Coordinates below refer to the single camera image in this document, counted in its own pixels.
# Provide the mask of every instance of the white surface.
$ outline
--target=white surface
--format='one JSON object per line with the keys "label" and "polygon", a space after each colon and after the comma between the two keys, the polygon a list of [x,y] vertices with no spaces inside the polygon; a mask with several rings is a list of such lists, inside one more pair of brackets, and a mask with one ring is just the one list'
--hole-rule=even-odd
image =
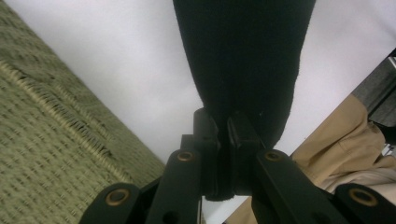
{"label": "white surface", "polygon": [[[162,161],[202,106],[172,1],[7,0]],[[317,1],[286,130],[290,154],[396,47],[394,0]],[[204,202],[208,224],[243,201]]]}

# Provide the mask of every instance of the gray floor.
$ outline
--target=gray floor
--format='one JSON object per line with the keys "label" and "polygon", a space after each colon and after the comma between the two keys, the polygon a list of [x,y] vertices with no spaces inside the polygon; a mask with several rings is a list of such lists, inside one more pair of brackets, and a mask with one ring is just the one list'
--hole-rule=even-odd
{"label": "gray floor", "polygon": [[387,58],[352,92],[367,107],[369,119],[396,126],[396,60]]}

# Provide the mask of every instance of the brown fabric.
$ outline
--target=brown fabric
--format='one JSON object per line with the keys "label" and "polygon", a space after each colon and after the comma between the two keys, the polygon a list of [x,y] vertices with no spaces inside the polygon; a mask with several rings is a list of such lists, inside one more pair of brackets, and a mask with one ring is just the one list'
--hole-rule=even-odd
{"label": "brown fabric", "polygon": [[[346,183],[347,176],[382,171],[387,174],[382,179],[392,179],[396,169],[396,158],[381,155],[385,144],[384,135],[373,124],[367,122],[367,111],[364,105],[349,95],[327,117],[320,126],[291,155],[300,169],[317,186],[335,188],[336,183]],[[375,183],[361,182],[371,187]],[[381,193],[382,187],[373,187]],[[385,197],[393,195],[386,188]],[[246,200],[227,219],[227,224],[256,224],[251,210],[251,199]]]}

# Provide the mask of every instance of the woven rug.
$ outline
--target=woven rug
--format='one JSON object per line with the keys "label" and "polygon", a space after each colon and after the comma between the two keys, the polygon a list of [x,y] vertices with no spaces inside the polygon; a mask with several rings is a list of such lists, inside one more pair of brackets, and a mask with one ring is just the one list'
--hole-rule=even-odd
{"label": "woven rug", "polygon": [[0,1],[0,223],[78,223],[163,165]]}

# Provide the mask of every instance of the black fabric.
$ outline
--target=black fabric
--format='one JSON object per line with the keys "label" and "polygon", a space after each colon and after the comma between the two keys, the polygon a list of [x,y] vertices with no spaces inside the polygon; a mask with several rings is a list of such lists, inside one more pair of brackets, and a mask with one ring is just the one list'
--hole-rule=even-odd
{"label": "black fabric", "polygon": [[[227,118],[247,114],[267,148],[290,113],[300,53],[315,1],[175,0],[196,88],[219,127],[218,172],[229,186]],[[213,200],[232,196],[231,189]]]}

